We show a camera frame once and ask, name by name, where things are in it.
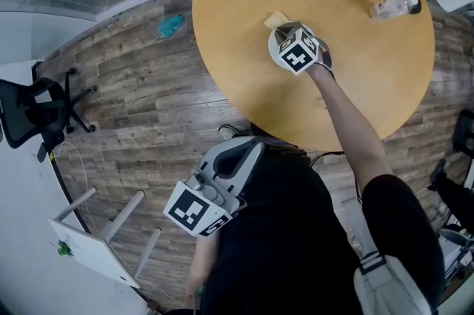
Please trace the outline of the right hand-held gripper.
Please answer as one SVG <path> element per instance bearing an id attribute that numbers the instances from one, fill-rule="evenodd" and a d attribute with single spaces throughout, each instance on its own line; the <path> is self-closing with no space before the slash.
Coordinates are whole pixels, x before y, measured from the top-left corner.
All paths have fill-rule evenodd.
<path id="1" fill-rule="evenodd" d="M 299 21 L 290 21 L 274 29 L 268 40 L 268 51 L 280 67 L 299 75 L 312 64 L 332 73 L 332 58 L 327 44 Z"/>

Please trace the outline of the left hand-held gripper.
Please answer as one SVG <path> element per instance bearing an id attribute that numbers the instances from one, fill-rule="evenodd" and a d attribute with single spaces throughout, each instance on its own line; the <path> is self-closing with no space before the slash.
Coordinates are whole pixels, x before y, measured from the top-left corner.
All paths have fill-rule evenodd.
<path id="1" fill-rule="evenodd" d="M 256 136 L 240 136 L 210 148 L 183 182 L 177 182 L 164 215 L 195 237 L 209 237 L 244 207 L 241 192 L 264 154 Z"/>

